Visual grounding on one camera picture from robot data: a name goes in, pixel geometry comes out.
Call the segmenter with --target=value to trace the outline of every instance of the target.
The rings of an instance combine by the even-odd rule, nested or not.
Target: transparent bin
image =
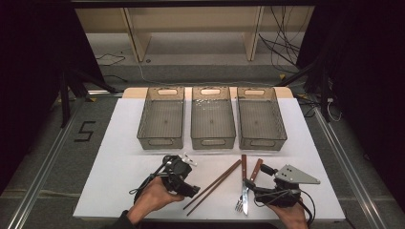
[[[274,88],[238,88],[239,148],[280,151],[286,129]]]
[[[149,88],[137,138],[144,150],[182,149],[184,87]]]
[[[194,150],[232,149],[236,130],[228,87],[193,87],[191,141]]]

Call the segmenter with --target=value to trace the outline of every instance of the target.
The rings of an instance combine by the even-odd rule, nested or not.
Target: white table
[[[233,109],[236,114],[234,99]],[[247,176],[258,158],[264,164],[281,169],[286,164],[321,180],[321,184],[300,184],[300,188],[311,195],[316,207],[316,219],[322,221],[344,220],[345,216],[334,193],[328,175],[315,148],[308,126],[299,104],[294,98],[279,98],[279,106],[286,127],[288,140],[279,152],[242,151],[238,136],[233,150],[195,151],[191,147],[190,120],[191,100],[186,98],[184,117],[184,148],[169,151],[144,151],[137,139],[140,116],[143,109],[142,98],[121,98],[118,100],[110,124],[102,140],[98,155],[75,208],[74,217],[81,219],[115,219],[123,210],[132,206],[134,196],[129,191],[155,172],[161,165],[164,155],[182,155],[198,163],[185,180],[201,187],[200,192],[221,175],[234,162],[247,154]],[[186,210],[182,208],[191,200],[167,205],[158,212],[147,216],[146,220],[159,221],[270,221],[278,219],[266,207],[258,207],[254,196],[249,192],[248,216],[234,211],[236,200],[241,195],[241,166],[239,166],[190,216],[186,214],[198,202]],[[274,177],[262,172],[256,177],[259,187],[274,188]],[[302,194],[304,203],[313,213],[309,198]]]

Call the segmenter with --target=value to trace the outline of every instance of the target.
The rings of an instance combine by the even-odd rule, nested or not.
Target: chopsticks
[[[199,198],[200,196],[202,196],[206,191],[208,191],[212,186],[214,186],[209,192],[208,194],[202,198],[202,200],[200,200],[200,202],[197,203],[197,205],[191,209],[191,211],[189,213],[187,213],[187,216],[189,216],[212,192],[214,192],[214,190],[220,186],[220,184],[241,164],[241,160],[237,160],[231,167],[229,167],[229,169],[227,169],[223,174],[221,174],[216,180],[214,180],[214,182],[212,182],[210,185],[208,185],[208,187],[206,187],[200,194],[198,194],[193,200],[191,200],[187,205],[185,205],[185,207],[183,207],[182,209],[185,210],[188,206],[190,206],[195,200],[197,200],[197,198]]]

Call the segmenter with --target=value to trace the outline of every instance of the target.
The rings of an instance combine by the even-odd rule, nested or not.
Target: fork
[[[253,182],[255,180],[255,178],[257,176],[257,173],[259,172],[260,166],[262,165],[262,163],[263,163],[263,160],[258,158],[257,162],[256,162],[256,166],[254,167],[254,170],[253,170],[253,172],[252,172],[252,174],[250,176],[250,181]],[[242,212],[242,209],[243,209],[242,198],[243,197],[241,195],[238,198],[238,201],[236,202],[235,211],[237,211],[237,212]]]

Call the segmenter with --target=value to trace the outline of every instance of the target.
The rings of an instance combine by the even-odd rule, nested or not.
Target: hand
[[[273,210],[287,229],[308,229],[304,208],[297,202],[292,207],[281,208],[268,205]]]
[[[127,213],[128,219],[132,224],[138,224],[144,217],[153,211],[175,201],[182,201],[183,196],[174,195],[167,192],[161,178],[155,177],[140,194],[134,206]]]

